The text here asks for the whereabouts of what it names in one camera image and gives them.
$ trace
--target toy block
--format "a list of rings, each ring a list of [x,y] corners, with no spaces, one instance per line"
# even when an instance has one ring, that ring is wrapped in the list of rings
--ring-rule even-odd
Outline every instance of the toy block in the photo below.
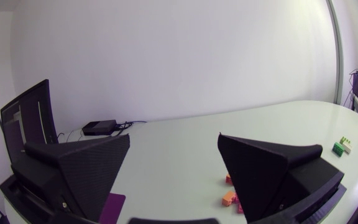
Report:
[[[239,209],[237,210],[237,213],[244,213],[244,211],[242,210],[241,204],[239,204]]]
[[[348,140],[348,139],[345,138],[345,137],[342,137],[341,140],[339,141],[339,143],[340,143],[340,144],[343,144],[344,142],[347,142],[347,143],[349,143],[349,144],[351,143],[350,140]]]
[[[230,178],[230,175],[226,175],[226,183],[227,184],[233,184],[233,182],[231,182],[231,178]]]
[[[351,153],[351,151],[352,151],[352,146],[350,145],[350,143],[344,142],[344,143],[342,143],[342,146],[343,146],[343,148],[344,148],[344,150],[345,150],[346,153],[348,153],[348,154]]]
[[[233,203],[240,203],[240,199],[239,199],[239,196],[237,195],[237,193],[234,195]]]
[[[339,157],[341,157],[343,154],[344,148],[341,144],[339,144],[338,142],[335,142],[333,151],[335,152],[335,154],[337,154]]]
[[[346,140],[346,138],[342,137],[341,140],[339,141],[339,143],[342,144],[345,140]]]
[[[234,193],[233,191],[228,191],[227,193],[226,193],[226,195],[224,195],[223,196],[223,198],[222,198],[222,205],[224,205],[224,206],[230,206],[231,205],[231,203],[233,203],[233,200],[234,200],[234,198],[235,198],[235,196],[236,196],[236,193]]]

